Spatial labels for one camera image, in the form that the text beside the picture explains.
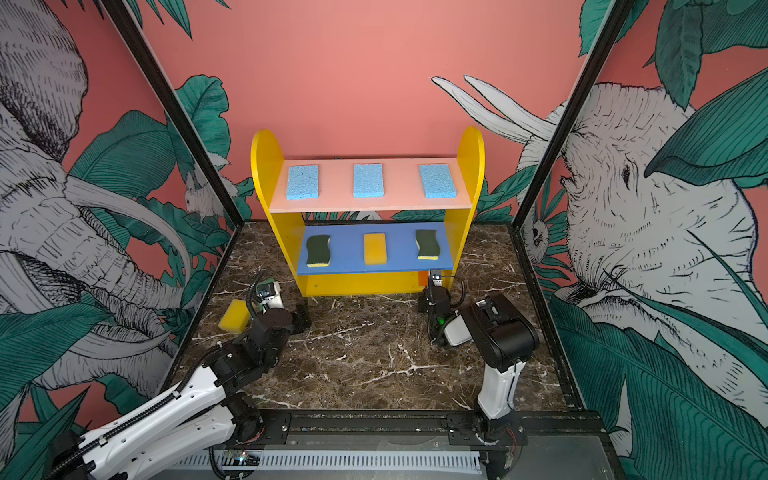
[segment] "brown marble tabletop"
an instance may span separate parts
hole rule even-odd
[[[267,222],[247,223],[214,287],[202,320],[181,353],[174,378],[219,340],[232,338],[217,324],[234,299],[245,299],[259,268],[280,282],[288,310],[301,300],[296,283]],[[502,291],[538,327],[506,226],[473,225],[458,275],[468,299]],[[458,282],[452,290],[460,294]],[[470,342],[453,349],[430,344],[426,315],[416,294],[311,297],[312,327],[292,336],[280,364],[245,388],[264,408],[468,409],[482,387],[484,363]],[[542,344],[523,369],[515,392],[517,410],[567,410],[548,346]]]

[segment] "yellow shelf side panel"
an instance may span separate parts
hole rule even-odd
[[[482,190],[482,181],[485,176],[485,144],[482,140],[480,130],[475,127],[469,127],[464,131],[462,142],[458,146],[456,154],[458,166],[462,169],[462,177],[467,187],[469,197],[472,199],[472,208],[459,208],[455,210],[446,210],[445,232],[448,234],[448,244],[451,247],[453,256],[453,271],[445,273],[446,275],[455,275],[458,269],[458,262],[462,257],[464,243],[467,240],[469,227],[472,225],[475,216],[475,208],[480,198]],[[445,279],[443,283],[447,288],[451,288],[453,278]]]
[[[272,231],[275,233],[277,243],[280,244],[291,273],[298,282],[296,267],[299,264],[301,243],[304,238],[304,219],[298,213],[273,214],[270,212],[270,203],[275,194],[275,187],[277,186],[277,179],[280,177],[280,170],[283,168],[283,162],[283,151],[280,150],[280,144],[277,143],[275,135],[269,130],[256,133],[250,149],[253,185],[259,196],[261,207],[266,214],[266,219],[270,222]],[[301,284],[299,284],[299,288],[304,294],[304,288]]]

